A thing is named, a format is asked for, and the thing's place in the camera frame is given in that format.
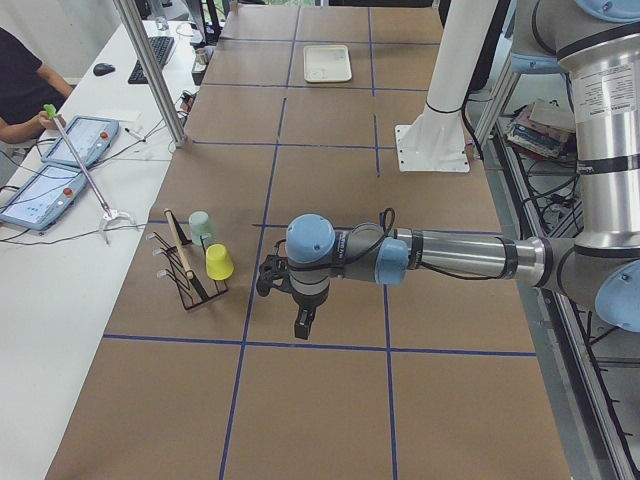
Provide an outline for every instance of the yellow cup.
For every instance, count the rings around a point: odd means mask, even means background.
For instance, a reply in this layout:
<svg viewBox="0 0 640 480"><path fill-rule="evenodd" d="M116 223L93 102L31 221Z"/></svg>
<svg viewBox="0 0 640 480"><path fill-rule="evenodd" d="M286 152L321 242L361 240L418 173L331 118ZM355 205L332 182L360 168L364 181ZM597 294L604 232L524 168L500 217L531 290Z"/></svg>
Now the yellow cup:
<svg viewBox="0 0 640 480"><path fill-rule="evenodd" d="M216 243L207 248L207 276L213 280L226 280L233 273L233 262L227 247Z"/></svg>

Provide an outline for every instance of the white table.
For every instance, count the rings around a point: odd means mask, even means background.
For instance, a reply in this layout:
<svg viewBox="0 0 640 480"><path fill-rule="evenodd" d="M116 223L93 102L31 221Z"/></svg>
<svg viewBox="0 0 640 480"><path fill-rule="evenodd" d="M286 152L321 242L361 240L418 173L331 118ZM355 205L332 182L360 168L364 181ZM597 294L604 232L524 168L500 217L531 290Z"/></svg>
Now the white table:
<svg viewBox="0 0 640 480"><path fill-rule="evenodd" d="M190 73L194 53L187 37L175 35L178 27L189 31L186 24L170 24L176 47L163 75L177 99L183 90L197 88ZM145 26L156 34L152 22ZM135 141L123 126L144 134L161 119L149 87L127 84L135 60L121 25L95 60L115 65L116 71L95 77L92 65L61 109L67 120L76 114L131 120L121 124L107 155ZM172 151L164 128L147 144L92 170L110 206L146 222ZM37 152L23 165L37 169ZM9 184L21 185L31 175L18 169ZM7 198L3 193L0 201ZM50 242L96 230L101 216L87 187L43 236L30 232L17 241ZM22 230L0 226L0 238ZM47 246L0 243L0 478L33 480L46 474L141 235L142 229L109 232L110 246L97 234Z"/></svg>

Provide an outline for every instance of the wooden handle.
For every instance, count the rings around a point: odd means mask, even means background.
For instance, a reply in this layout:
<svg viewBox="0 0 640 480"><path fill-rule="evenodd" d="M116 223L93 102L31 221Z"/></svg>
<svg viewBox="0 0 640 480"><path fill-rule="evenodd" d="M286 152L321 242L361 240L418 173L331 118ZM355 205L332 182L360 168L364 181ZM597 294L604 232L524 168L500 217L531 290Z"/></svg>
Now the wooden handle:
<svg viewBox="0 0 640 480"><path fill-rule="evenodd" d="M180 258L180 263L182 263L182 268L184 268L184 271L187 274L187 278L189 280L192 280L194 277L193 270L191 268L191 265L189 264L189 260L187 260L187 256L184 254L184 249L182 248L180 237L178 237L178 230L176 230L176 224L173 223L173 215L171 214L171 210L169 210L168 208L165 208L164 214L167 217L167 222L169 223L169 229L171 230L171 236L173 236L173 243L175 243L176 245L176 250L178 251L178 257Z"/></svg>

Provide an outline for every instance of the person's arm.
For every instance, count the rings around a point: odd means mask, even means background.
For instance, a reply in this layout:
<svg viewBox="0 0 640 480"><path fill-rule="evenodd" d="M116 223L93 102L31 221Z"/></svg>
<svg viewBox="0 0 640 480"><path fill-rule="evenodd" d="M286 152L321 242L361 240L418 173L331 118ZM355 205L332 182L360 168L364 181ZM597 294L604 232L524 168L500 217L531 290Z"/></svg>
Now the person's arm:
<svg viewBox="0 0 640 480"><path fill-rule="evenodd" d="M0 140L5 143L22 143L36 138L44 131L39 115L35 115L24 123L9 125L0 118Z"/></svg>
<svg viewBox="0 0 640 480"><path fill-rule="evenodd" d="M58 72L49 67L47 64L43 63L36 73L40 78L42 78L45 82L55 88L64 98L68 98L73 91L73 87L69 85L64 78L60 76Z"/></svg>

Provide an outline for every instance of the black sleeve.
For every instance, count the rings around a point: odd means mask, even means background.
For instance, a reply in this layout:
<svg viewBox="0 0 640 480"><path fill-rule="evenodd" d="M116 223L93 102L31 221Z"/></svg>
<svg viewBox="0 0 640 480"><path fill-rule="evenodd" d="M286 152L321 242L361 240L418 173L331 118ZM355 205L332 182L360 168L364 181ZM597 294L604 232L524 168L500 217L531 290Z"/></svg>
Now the black sleeve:
<svg viewBox="0 0 640 480"><path fill-rule="evenodd" d="M0 28L0 52L0 55L6 57L7 64L26 73L35 72L42 66L42 60L2 28Z"/></svg>

